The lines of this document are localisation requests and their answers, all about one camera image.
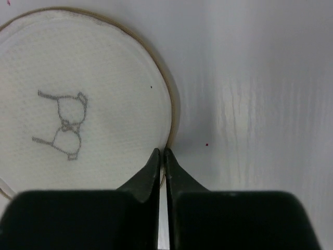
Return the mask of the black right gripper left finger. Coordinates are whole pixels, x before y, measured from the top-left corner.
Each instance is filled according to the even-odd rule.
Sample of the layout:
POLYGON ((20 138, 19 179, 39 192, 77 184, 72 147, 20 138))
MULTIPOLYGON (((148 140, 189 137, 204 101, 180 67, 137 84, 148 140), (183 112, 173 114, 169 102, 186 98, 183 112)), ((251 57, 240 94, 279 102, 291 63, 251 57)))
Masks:
POLYGON ((1 249, 157 249, 160 151, 115 190, 26 191, 1 218, 1 249))

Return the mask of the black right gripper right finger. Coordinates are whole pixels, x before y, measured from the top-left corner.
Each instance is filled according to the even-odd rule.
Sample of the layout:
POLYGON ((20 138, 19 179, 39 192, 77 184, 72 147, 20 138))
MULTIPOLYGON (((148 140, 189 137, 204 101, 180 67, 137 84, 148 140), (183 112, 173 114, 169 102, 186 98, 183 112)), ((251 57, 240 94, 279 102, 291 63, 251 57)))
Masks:
POLYGON ((283 191, 210 191, 164 151, 171 249, 320 249, 306 211, 283 191))

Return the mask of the cream mesh laundry bag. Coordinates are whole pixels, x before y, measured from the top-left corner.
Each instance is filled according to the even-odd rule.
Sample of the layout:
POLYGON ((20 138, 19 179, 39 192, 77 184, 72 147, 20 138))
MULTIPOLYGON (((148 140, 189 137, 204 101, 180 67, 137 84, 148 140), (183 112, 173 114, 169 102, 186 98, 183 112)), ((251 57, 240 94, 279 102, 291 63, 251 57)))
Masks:
POLYGON ((176 132, 172 81, 111 18, 67 7, 1 26, 1 196, 125 183, 176 132))

